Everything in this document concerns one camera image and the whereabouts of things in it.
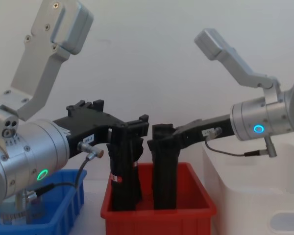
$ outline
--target blue led ring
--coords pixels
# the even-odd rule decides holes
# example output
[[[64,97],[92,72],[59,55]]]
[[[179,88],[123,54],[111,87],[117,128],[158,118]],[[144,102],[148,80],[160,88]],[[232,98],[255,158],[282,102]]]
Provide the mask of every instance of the blue led ring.
[[[261,134],[265,131],[265,128],[262,125],[255,125],[254,132],[257,134]]]

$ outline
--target sticker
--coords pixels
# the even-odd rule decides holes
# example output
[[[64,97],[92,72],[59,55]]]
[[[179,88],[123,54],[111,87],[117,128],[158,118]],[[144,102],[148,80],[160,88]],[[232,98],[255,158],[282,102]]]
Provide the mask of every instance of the sticker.
[[[111,180],[117,183],[122,183],[122,177],[120,176],[115,176],[115,175],[111,175]]]
[[[83,139],[83,143],[91,143],[95,140],[95,135],[92,134],[91,136],[86,137],[85,139]]]
[[[59,126],[60,130],[63,132],[64,135],[69,136],[71,135],[71,131]]]
[[[203,130],[203,131],[201,131],[201,133],[202,133],[202,136],[208,136],[210,133],[212,133],[212,132],[214,132],[215,131],[215,129],[214,128],[210,128],[210,129],[207,129],[207,130]]]

